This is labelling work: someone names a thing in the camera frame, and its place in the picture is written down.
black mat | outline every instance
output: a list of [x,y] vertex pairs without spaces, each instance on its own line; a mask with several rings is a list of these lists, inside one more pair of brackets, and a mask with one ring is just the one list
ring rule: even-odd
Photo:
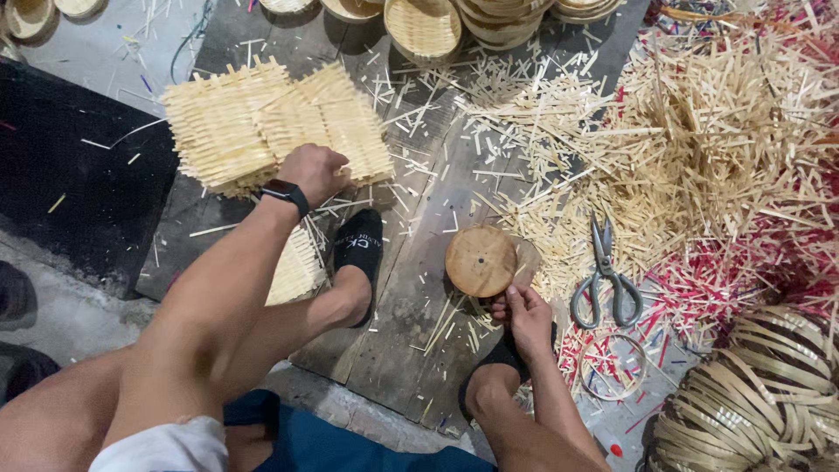
[[163,122],[113,149],[81,140],[110,147],[157,120],[0,57],[0,242],[133,294],[178,165],[172,134]]

watch face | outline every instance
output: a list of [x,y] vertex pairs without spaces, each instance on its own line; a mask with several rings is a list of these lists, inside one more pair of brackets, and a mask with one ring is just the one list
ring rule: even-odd
[[295,184],[278,179],[273,179],[265,185],[265,189],[276,192],[284,197],[291,195],[291,192],[294,191],[295,188],[297,188]]

metal scissors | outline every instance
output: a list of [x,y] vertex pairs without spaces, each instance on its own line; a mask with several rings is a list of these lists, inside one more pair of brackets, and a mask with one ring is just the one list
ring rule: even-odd
[[[612,223],[609,221],[609,217],[606,217],[606,222],[601,230],[600,225],[597,224],[597,217],[594,212],[591,212],[591,240],[594,243],[594,257],[597,260],[597,267],[594,274],[586,278],[574,291],[574,295],[571,297],[571,318],[583,329],[597,328],[597,325],[600,324],[597,282],[600,281],[601,277],[606,277],[612,282],[612,289],[615,291],[612,298],[612,315],[615,317],[615,323],[620,327],[633,326],[641,317],[644,301],[641,299],[641,292],[638,291],[638,288],[623,274],[616,274],[612,267]],[[586,288],[588,288],[591,297],[591,311],[593,312],[591,323],[582,320],[577,310],[580,295]],[[622,314],[623,289],[629,292],[629,296],[635,302],[635,311],[630,318],[624,318]]]

round bamboo tray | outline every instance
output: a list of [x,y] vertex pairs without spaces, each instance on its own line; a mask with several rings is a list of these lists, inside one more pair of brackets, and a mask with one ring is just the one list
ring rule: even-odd
[[448,0],[387,0],[384,27],[402,55],[422,64],[448,59],[463,34],[461,17]]
[[481,38],[475,38],[477,43],[484,49],[487,50],[511,50],[514,47],[523,45],[527,42],[533,34],[523,34],[519,38],[511,39],[505,43],[493,43],[492,41],[484,41]]
[[522,37],[527,39],[532,36],[539,29],[539,25],[542,23],[542,17],[538,17],[529,24],[519,24],[519,22],[511,24],[487,24],[477,22],[467,15],[463,15],[463,23],[476,38],[503,45],[521,39]]
[[55,6],[71,18],[87,18],[99,11],[105,0],[55,0]]
[[551,16],[573,24],[587,24],[601,20],[614,12],[620,0],[607,0],[596,3],[590,8],[576,8],[566,3],[556,3],[551,8]]
[[470,0],[475,7],[486,14],[508,19],[521,19],[536,10],[547,9],[552,3],[550,0],[534,0],[533,2],[495,2],[488,0]]
[[259,0],[269,12],[278,15],[293,15],[317,4],[317,0]]
[[35,39],[58,21],[53,0],[7,0],[5,15],[9,32],[18,39]]
[[366,23],[384,10],[380,3],[364,0],[320,0],[326,11],[346,23]]
[[501,24],[510,23],[511,21],[528,21],[545,13],[545,10],[550,8],[552,4],[550,0],[543,2],[538,8],[525,15],[514,16],[499,16],[490,14],[480,9],[471,0],[456,0],[457,6],[460,7],[463,16],[469,16],[484,23]]

blue shorts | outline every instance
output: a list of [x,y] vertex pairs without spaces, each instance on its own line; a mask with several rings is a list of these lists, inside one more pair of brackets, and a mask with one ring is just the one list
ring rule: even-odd
[[308,412],[281,405],[272,391],[254,390],[224,406],[225,426],[264,424],[275,431],[274,451],[255,472],[489,472],[492,464],[449,446],[434,454],[398,453],[332,426]]

